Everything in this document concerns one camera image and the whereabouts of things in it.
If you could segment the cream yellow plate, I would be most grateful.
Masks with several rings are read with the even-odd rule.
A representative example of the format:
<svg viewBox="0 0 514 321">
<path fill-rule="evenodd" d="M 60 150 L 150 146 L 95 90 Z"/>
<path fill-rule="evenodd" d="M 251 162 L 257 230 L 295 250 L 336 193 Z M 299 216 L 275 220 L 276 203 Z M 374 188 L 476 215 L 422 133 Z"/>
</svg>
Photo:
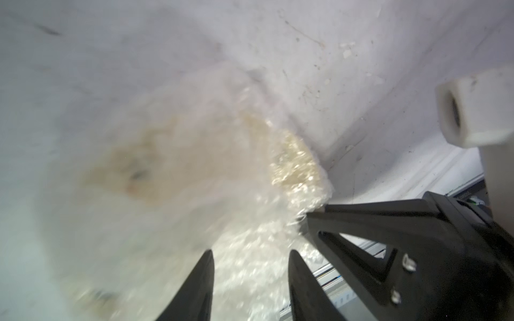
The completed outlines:
<svg viewBox="0 0 514 321">
<path fill-rule="evenodd" d="M 248 112 L 198 120 L 175 118 L 119 145 L 82 183 L 148 203 L 224 197 L 282 199 L 295 212 L 317 207 L 331 185 L 304 141 Z"/>
</svg>

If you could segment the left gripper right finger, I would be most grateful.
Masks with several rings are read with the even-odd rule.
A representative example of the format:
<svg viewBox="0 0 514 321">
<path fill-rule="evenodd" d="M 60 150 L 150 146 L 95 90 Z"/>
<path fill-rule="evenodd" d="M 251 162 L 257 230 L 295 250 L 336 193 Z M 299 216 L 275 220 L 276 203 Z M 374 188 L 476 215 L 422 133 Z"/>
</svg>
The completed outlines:
<svg viewBox="0 0 514 321">
<path fill-rule="evenodd" d="M 290 306 L 294 321 L 344 321 L 300 253 L 289 254 L 288 281 Z"/>
</svg>

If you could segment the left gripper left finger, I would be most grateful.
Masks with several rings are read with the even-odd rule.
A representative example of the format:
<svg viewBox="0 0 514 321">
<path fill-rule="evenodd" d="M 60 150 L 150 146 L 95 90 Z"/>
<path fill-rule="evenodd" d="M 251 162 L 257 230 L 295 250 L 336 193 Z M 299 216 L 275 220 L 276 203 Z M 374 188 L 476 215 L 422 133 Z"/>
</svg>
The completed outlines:
<svg viewBox="0 0 514 321">
<path fill-rule="evenodd" d="M 156 321 L 209 321 L 215 264 L 211 250 L 203 253 L 172 301 Z"/>
</svg>

